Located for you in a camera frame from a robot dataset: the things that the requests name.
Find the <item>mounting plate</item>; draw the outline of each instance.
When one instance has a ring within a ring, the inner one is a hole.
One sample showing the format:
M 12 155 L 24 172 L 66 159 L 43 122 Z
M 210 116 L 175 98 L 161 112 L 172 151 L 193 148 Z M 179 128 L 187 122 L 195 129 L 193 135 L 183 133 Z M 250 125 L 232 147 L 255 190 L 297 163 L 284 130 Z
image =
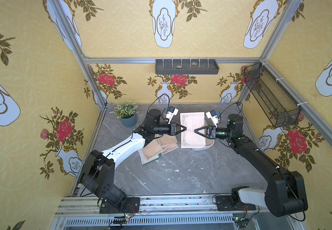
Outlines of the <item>mounting plate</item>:
M 256 210 L 256 206 L 252 204 L 245 204 L 242 202 L 235 203 L 233 202 L 232 196 L 215 196 L 217 203 L 217 210 L 219 211 L 244 211 L 246 206 L 248 210 Z
M 133 209 L 130 206 L 126 205 L 133 205 L 135 208 L 134 213 L 139 212 L 139 204 L 140 198 L 139 197 L 127 197 L 125 200 L 125 209 L 124 213 L 133 213 Z M 100 214 L 114 214 L 114 213 L 122 213 L 117 208 L 115 208 L 112 204 L 110 204 L 105 199 L 102 200 L 101 208 L 99 209 Z

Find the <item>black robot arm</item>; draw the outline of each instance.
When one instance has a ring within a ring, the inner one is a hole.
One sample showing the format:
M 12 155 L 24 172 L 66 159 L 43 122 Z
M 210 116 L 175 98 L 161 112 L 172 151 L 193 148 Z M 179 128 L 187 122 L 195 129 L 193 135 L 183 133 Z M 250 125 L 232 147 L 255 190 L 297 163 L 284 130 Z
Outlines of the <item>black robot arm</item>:
M 280 167 L 259 150 L 250 138 L 242 134 L 242 124 L 241 116 L 230 114 L 226 128 L 205 126 L 195 132 L 209 139 L 226 139 L 237 154 L 247 159 L 262 174 L 268 183 L 265 204 L 273 215 L 280 217 L 306 211 L 308 203 L 302 175 Z M 201 134 L 200 130 L 205 130 L 205 134 Z

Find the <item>metal grate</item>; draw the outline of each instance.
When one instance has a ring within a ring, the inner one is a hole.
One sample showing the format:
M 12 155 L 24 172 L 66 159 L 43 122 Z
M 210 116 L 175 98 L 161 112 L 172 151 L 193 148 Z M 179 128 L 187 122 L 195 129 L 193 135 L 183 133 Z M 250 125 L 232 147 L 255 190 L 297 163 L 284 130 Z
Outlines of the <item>metal grate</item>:
M 301 108 L 261 63 L 248 66 L 245 82 L 274 127 L 295 124 Z
M 164 225 L 164 224 L 211 224 L 234 223 L 233 214 L 175 214 L 134 216 L 123 225 Z M 108 216 L 97 217 L 68 217 L 65 227 L 108 226 L 114 218 Z

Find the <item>potted plant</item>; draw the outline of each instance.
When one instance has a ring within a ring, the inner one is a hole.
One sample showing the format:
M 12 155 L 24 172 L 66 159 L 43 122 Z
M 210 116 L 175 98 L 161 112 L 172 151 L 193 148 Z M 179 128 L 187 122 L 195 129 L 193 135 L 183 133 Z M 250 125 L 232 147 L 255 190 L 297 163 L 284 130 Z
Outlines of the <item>potted plant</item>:
M 132 127 L 136 124 L 136 114 L 139 113 L 136 111 L 137 107 L 131 101 L 126 100 L 122 104 L 118 104 L 110 113 L 116 113 L 123 125 Z

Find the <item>vent grille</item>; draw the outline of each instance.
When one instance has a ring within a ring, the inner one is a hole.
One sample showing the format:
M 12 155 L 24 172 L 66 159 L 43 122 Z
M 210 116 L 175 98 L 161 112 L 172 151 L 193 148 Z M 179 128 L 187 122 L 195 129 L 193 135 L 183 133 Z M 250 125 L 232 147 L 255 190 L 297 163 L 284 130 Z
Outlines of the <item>vent grille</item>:
M 161 224 L 205 224 L 205 223 L 234 223 L 232 214 L 176 214 L 135 216 L 123 225 L 161 225 Z M 65 227 L 108 226 L 114 218 L 99 217 L 68 217 Z

